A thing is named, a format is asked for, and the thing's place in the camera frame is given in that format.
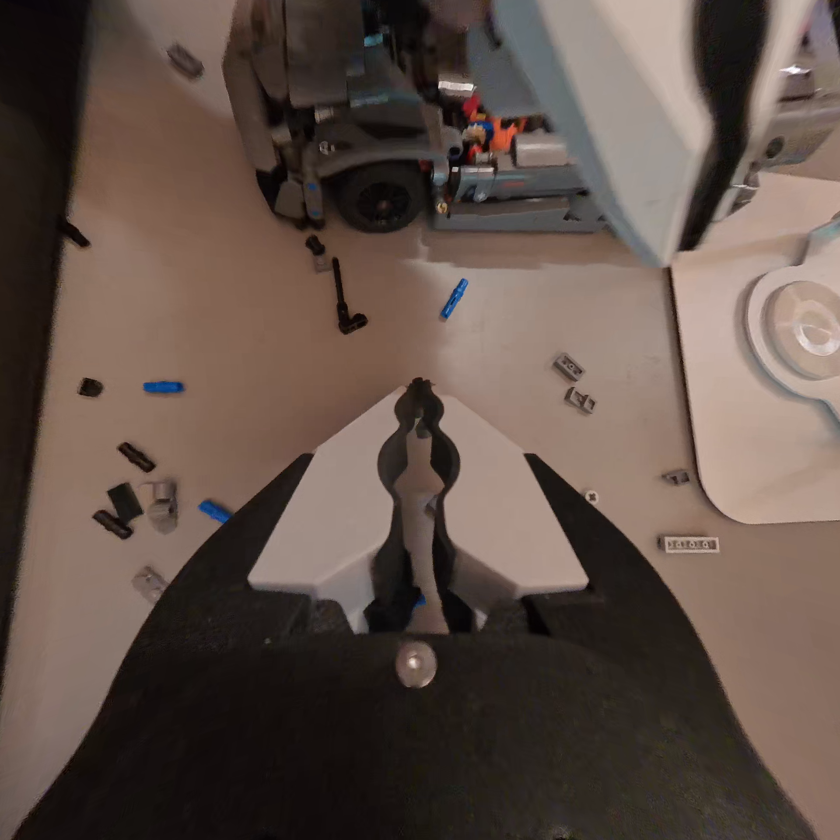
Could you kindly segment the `grey two-stud lego plate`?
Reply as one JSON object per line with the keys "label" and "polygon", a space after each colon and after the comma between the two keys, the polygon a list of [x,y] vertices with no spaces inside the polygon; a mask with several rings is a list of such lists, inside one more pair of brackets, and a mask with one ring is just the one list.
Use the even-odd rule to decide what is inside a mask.
{"label": "grey two-stud lego plate", "polygon": [[131,585],[145,601],[154,605],[162,598],[169,582],[157,570],[146,565],[133,576]]}

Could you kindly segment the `grey lego sports car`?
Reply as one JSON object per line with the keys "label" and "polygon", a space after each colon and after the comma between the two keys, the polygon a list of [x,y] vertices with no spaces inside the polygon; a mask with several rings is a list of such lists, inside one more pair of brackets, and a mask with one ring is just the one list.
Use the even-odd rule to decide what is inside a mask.
{"label": "grey lego sports car", "polygon": [[[269,209],[321,229],[329,193],[368,234],[422,212],[442,229],[613,231],[546,118],[492,108],[492,3],[235,2],[224,80]],[[803,162],[838,124],[838,2],[813,3],[711,224],[752,200],[762,169]]]}

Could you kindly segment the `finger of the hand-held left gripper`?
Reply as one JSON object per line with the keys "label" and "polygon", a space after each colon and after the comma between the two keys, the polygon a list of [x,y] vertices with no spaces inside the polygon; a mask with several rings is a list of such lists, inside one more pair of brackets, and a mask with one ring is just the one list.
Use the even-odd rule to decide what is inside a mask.
{"label": "finger of the hand-held left gripper", "polygon": [[695,249],[748,165],[774,110],[780,69],[795,55],[813,2],[693,2],[691,56],[709,134],[679,250]]}
{"label": "finger of the hand-held left gripper", "polygon": [[692,1],[492,3],[492,108],[562,135],[619,238],[652,266],[679,249],[712,118]]}

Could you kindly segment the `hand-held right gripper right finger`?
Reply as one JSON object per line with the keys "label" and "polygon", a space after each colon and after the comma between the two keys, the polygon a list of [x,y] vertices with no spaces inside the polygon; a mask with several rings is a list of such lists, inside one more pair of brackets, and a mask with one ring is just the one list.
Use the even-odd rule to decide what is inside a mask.
{"label": "hand-held right gripper right finger", "polygon": [[429,404],[430,465],[443,482],[433,569],[447,629],[533,595],[582,592],[589,577],[525,452],[451,395]]}

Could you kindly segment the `dark grey lego slope tile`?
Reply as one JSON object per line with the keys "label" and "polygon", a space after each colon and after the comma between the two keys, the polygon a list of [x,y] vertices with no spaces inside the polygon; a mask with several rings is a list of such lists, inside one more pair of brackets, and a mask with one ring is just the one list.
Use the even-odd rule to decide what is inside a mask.
{"label": "dark grey lego slope tile", "polygon": [[117,519],[121,522],[130,524],[134,519],[143,516],[144,509],[129,482],[108,488],[107,495]]}

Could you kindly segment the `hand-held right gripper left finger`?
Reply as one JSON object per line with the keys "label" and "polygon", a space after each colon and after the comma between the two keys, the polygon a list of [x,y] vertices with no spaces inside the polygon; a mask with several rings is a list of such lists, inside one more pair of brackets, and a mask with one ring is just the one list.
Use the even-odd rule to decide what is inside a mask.
{"label": "hand-held right gripper left finger", "polygon": [[405,626],[415,587],[395,485],[413,398],[399,386],[316,448],[249,573],[254,590],[335,602],[356,634]]}

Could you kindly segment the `white rounded board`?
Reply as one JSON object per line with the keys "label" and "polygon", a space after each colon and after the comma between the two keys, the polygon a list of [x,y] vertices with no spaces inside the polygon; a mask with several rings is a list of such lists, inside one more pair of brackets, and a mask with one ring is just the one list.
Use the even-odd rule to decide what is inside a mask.
{"label": "white rounded board", "polygon": [[838,182],[767,175],[670,269],[700,483],[736,522],[838,520],[838,420],[771,380],[743,328],[752,283],[793,265],[838,208]]}

